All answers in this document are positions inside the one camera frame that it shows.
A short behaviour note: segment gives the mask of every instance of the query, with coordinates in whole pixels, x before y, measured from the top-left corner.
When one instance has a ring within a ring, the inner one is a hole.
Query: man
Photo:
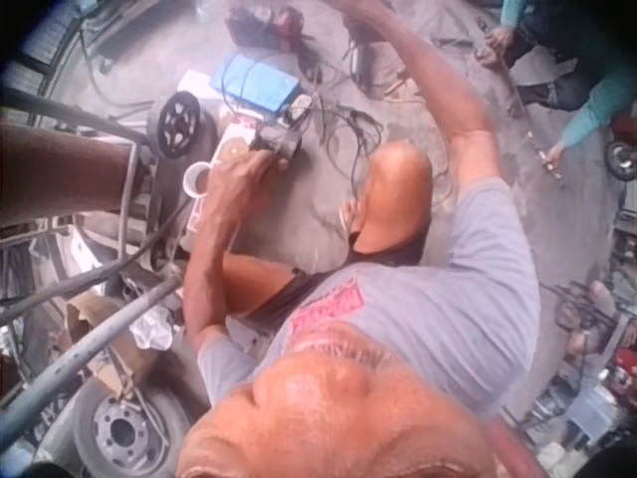
[[[539,298],[529,244],[474,90],[380,0],[329,0],[398,52],[444,132],[460,191],[447,269],[419,267],[431,165],[385,146],[353,214],[350,252],[307,276],[226,253],[275,159],[249,153],[209,177],[184,284],[187,333],[212,403],[178,476],[494,476],[481,421],[526,375]],[[227,315],[275,333],[261,363]]]
[[[501,57],[510,68],[535,45],[543,45],[556,51],[560,60],[577,59],[572,72],[553,82],[518,87],[525,105],[578,111],[546,156],[558,168],[568,148],[630,107],[637,96],[637,70],[576,3],[534,0],[532,12],[525,13],[527,3],[505,0],[501,26],[487,37],[493,52],[481,52],[478,58],[492,68]]]

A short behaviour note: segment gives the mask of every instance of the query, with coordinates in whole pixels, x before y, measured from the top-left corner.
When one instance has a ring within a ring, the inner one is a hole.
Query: shorts
[[[306,274],[295,269],[295,278],[288,285],[255,312],[242,319],[241,322],[262,335],[273,335],[281,328],[288,316],[332,274],[347,266],[359,263],[379,264],[387,267],[417,266],[422,259],[427,239],[427,231],[422,231],[402,246],[373,254],[360,254],[353,250],[358,234],[349,235],[349,252],[345,262],[340,267],[315,274]]]

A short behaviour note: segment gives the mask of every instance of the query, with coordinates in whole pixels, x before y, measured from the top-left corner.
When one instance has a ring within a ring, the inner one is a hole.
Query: workshop floor
[[[167,13],[153,28],[125,49],[108,75],[98,74],[98,82],[118,102],[152,100],[175,91],[187,70],[213,74],[235,52],[222,19],[229,1],[214,1],[219,14],[214,20],[198,22],[194,2],[163,2]],[[313,35],[313,45],[323,58],[347,71],[341,57],[347,36],[337,14],[317,0],[289,2],[306,16],[305,33]],[[423,36],[472,39],[482,43],[476,16],[483,15],[461,0],[396,0],[397,11]],[[507,116],[510,92],[497,75],[485,71],[473,59],[473,52],[453,46],[442,52],[478,89],[489,104],[498,128],[502,165],[531,241],[539,279],[547,285],[584,282],[597,277],[606,262],[609,228],[621,186],[606,173],[602,160],[603,140],[595,134],[584,145],[570,152],[563,165],[562,182],[542,172],[538,157],[525,140],[527,127],[522,120]],[[391,81],[400,71],[395,55],[380,48],[380,81]],[[292,74],[298,74],[290,58],[269,59]],[[535,51],[514,71],[521,84],[545,81],[557,74],[545,52]],[[324,76],[332,71],[324,68]],[[425,249],[424,264],[445,263],[453,222],[455,195],[450,189],[444,144],[433,120],[422,105],[370,101],[351,82],[332,90],[321,90],[328,101],[341,101],[373,115],[384,124],[384,142],[411,138],[430,156],[436,178],[433,225]],[[401,100],[411,100],[412,90],[402,92]],[[120,113],[105,107],[88,81],[85,65],[75,54],[58,83],[55,98],[98,113]],[[564,112],[530,107],[533,130],[539,143],[548,149],[570,118]],[[345,254],[345,243],[338,225],[337,208],[350,195],[350,186],[326,160],[319,146],[320,121],[315,118],[304,138],[300,160],[281,182],[271,210],[255,221],[240,241],[242,249],[272,260],[283,261],[308,271],[336,266]],[[339,166],[350,171],[353,138],[342,130],[334,149]],[[359,176],[364,174],[360,168]],[[540,339],[529,377],[510,402],[511,411],[520,415],[543,390],[563,356],[565,333],[553,324],[553,297],[542,292]]]

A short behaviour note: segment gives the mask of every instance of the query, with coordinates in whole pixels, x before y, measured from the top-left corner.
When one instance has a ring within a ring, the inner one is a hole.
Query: gray t-shirt
[[[538,320],[527,238],[509,188],[490,178],[459,199],[446,269],[346,267],[291,313],[261,363],[230,340],[205,345],[198,361],[214,406],[277,360],[296,330],[345,321],[488,418],[528,372]]]

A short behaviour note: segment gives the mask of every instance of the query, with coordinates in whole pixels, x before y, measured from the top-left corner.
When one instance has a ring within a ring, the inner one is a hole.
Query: black pulley wheel
[[[610,173],[620,181],[637,179],[637,148],[623,141],[610,141],[604,151]]]
[[[97,378],[78,391],[73,434],[80,458],[95,478],[175,476],[190,422],[169,390],[145,387],[144,402],[164,442],[137,400],[117,401]]]
[[[177,92],[152,106],[146,124],[148,145],[162,159],[178,159],[188,153],[200,126],[201,106],[197,97]]]

